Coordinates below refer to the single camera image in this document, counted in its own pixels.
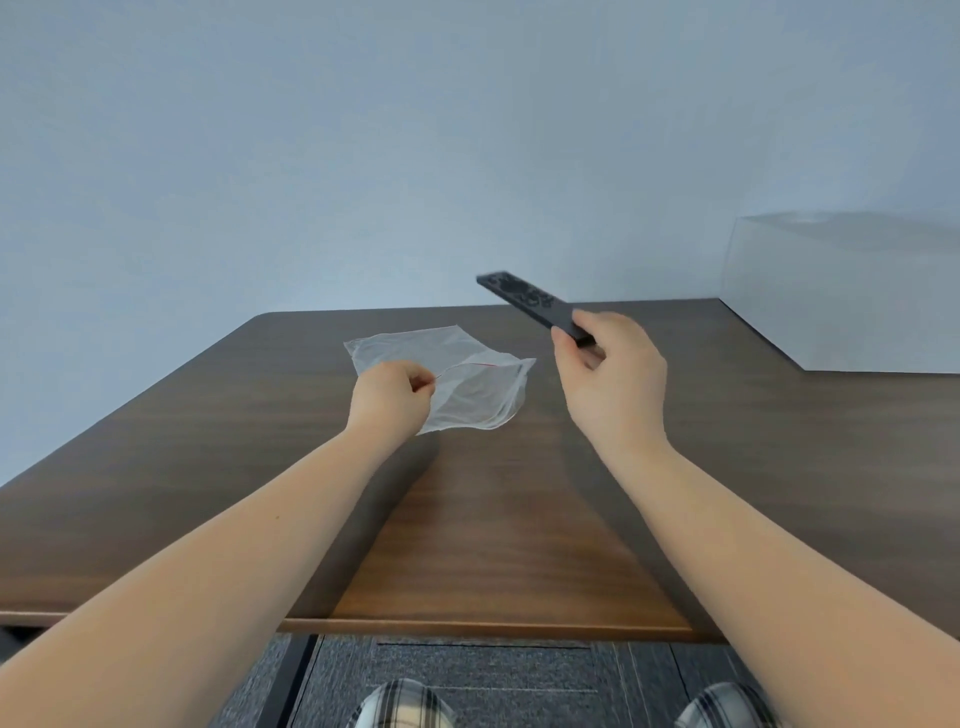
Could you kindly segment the person's left forearm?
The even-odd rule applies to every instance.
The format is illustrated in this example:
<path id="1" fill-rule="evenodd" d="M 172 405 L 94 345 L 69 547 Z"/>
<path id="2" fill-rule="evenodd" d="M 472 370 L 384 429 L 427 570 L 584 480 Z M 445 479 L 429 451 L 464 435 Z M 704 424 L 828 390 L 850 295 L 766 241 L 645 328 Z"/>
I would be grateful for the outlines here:
<path id="1" fill-rule="evenodd" d="M 0 728 L 205 728 L 410 438 L 350 425 L 0 667 Z"/>

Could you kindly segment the white box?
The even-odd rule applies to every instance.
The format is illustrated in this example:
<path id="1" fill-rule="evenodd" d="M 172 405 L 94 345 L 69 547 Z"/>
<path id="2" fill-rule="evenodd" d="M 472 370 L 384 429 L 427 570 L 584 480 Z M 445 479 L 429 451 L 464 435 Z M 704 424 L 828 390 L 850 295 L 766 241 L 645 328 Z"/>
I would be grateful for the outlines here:
<path id="1" fill-rule="evenodd" d="M 880 212 L 740 217 L 721 301 L 806 371 L 960 375 L 960 229 Z"/>

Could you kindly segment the clear plastic zip bag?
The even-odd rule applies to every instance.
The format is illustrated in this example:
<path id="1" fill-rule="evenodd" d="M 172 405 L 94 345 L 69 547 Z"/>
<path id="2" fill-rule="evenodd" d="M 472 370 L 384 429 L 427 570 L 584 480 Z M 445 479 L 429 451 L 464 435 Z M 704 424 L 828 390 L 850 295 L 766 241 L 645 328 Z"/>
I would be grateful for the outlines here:
<path id="1" fill-rule="evenodd" d="M 379 333 L 343 346 L 358 375 L 383 361 L 410 360 L 435 376 L 429 416 L 419 434 L 502 427 L 521 409 L 537 362 L 492 349 L 459 325 Z"/>

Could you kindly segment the person's right plaid-trousered leg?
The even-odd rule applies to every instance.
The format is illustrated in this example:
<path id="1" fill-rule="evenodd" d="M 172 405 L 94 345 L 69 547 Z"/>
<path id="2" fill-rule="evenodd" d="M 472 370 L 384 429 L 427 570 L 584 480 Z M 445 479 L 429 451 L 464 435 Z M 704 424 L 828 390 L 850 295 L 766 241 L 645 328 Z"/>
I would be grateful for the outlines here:
<path id="1" fill-rule="evenodd" d="M 674 728 L 791 728 L 766 696 L 750 685 L 723 682 L 702 690 L 674 721 Z"/>

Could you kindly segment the person's right forearm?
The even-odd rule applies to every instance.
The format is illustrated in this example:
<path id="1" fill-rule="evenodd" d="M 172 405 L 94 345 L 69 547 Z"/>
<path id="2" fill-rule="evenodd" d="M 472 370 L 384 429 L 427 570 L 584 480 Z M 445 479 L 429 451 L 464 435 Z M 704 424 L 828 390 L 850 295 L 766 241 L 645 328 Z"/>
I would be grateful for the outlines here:
<path id="1" fill-rule="evenodd" d="M 590 441 L 786 722 L 960 728 L 959 640 L 788 533 L 665 440 Z"/>

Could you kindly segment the person's plaid-trousered leg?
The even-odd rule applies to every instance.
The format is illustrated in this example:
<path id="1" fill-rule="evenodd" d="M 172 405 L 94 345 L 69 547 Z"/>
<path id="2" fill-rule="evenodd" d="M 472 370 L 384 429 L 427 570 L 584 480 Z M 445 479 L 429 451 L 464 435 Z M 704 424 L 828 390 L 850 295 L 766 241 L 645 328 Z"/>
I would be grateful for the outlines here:
<path id="1" fill-rule="evenodd" d="M 750 685 L 723 682 L 702 690 L 674 721 L 674 728 L 791 728 L 766 696 Z"/>
<path id="2" fill-rule="evenodd" d="M 455 728 L 454 710 L 431 687 L 410 678 L 379 685 L 345 728 Z"/>

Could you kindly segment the black table leg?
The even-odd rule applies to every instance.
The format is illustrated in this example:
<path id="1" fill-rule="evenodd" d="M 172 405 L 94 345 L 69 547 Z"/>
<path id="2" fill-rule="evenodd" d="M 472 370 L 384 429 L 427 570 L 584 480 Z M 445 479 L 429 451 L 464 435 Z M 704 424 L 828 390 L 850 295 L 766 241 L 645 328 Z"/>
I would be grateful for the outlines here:
<path id="1" fill-rule="evenodd" d="M 290 728 L 319 638 L 316 634 L 291 637 L 255 728 Z"/>

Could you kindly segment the person's left plaid-trousered leg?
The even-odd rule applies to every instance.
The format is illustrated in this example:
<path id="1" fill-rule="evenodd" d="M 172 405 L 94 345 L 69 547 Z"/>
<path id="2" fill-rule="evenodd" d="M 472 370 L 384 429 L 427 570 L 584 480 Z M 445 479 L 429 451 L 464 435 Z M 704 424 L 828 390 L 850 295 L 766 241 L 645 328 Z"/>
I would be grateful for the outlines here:
<path id="1" fill-rule="evenodd" d="M 454 710 L 431 687 L 410 678 L 379 685 L 345 728 L 455 728 Z"/>

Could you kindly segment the black remote control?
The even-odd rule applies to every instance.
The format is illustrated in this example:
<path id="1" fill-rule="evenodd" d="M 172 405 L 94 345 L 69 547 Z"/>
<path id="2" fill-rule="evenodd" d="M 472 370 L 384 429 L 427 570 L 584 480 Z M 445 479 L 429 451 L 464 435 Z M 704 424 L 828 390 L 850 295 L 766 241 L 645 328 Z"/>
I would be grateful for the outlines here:
<path id="1" fill-rule="evenodd" d="M 573 305 L 507 271 L 482 273 L 477 285 L 520 310 L 546 329 L 557 328 L 570 336 L 579 349 L 592 347 L 595 339 L 573 321 Z"/>

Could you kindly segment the person's left hand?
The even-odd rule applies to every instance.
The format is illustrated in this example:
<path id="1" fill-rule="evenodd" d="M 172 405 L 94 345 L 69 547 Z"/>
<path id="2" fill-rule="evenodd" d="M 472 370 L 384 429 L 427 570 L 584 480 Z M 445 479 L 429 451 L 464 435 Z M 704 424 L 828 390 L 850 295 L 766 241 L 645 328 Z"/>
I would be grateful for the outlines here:
<path id="1" fill-rule="evenodd" d="M 410 360 L 389 360 L 358 375 L 353 388 L 346 429 L 386 432 L 403 441 L 418 433 L 431 411 L 432 397 L 412 392 L 415 374 L 435 374 Z"/>

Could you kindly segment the person's right hand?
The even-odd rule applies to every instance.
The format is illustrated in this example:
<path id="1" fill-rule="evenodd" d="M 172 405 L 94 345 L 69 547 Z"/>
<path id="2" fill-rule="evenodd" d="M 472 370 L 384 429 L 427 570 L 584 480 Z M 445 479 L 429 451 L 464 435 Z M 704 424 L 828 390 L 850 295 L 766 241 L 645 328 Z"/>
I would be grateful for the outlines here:
<path id="1" fill-rule="evenodd" d="M 573 321 L 603 351 L 595 370 L 558 373 L 573 423 L 602 458 L 666 448 L 666 359 L 645 330 L 612 311 L 576 309 Z"/>

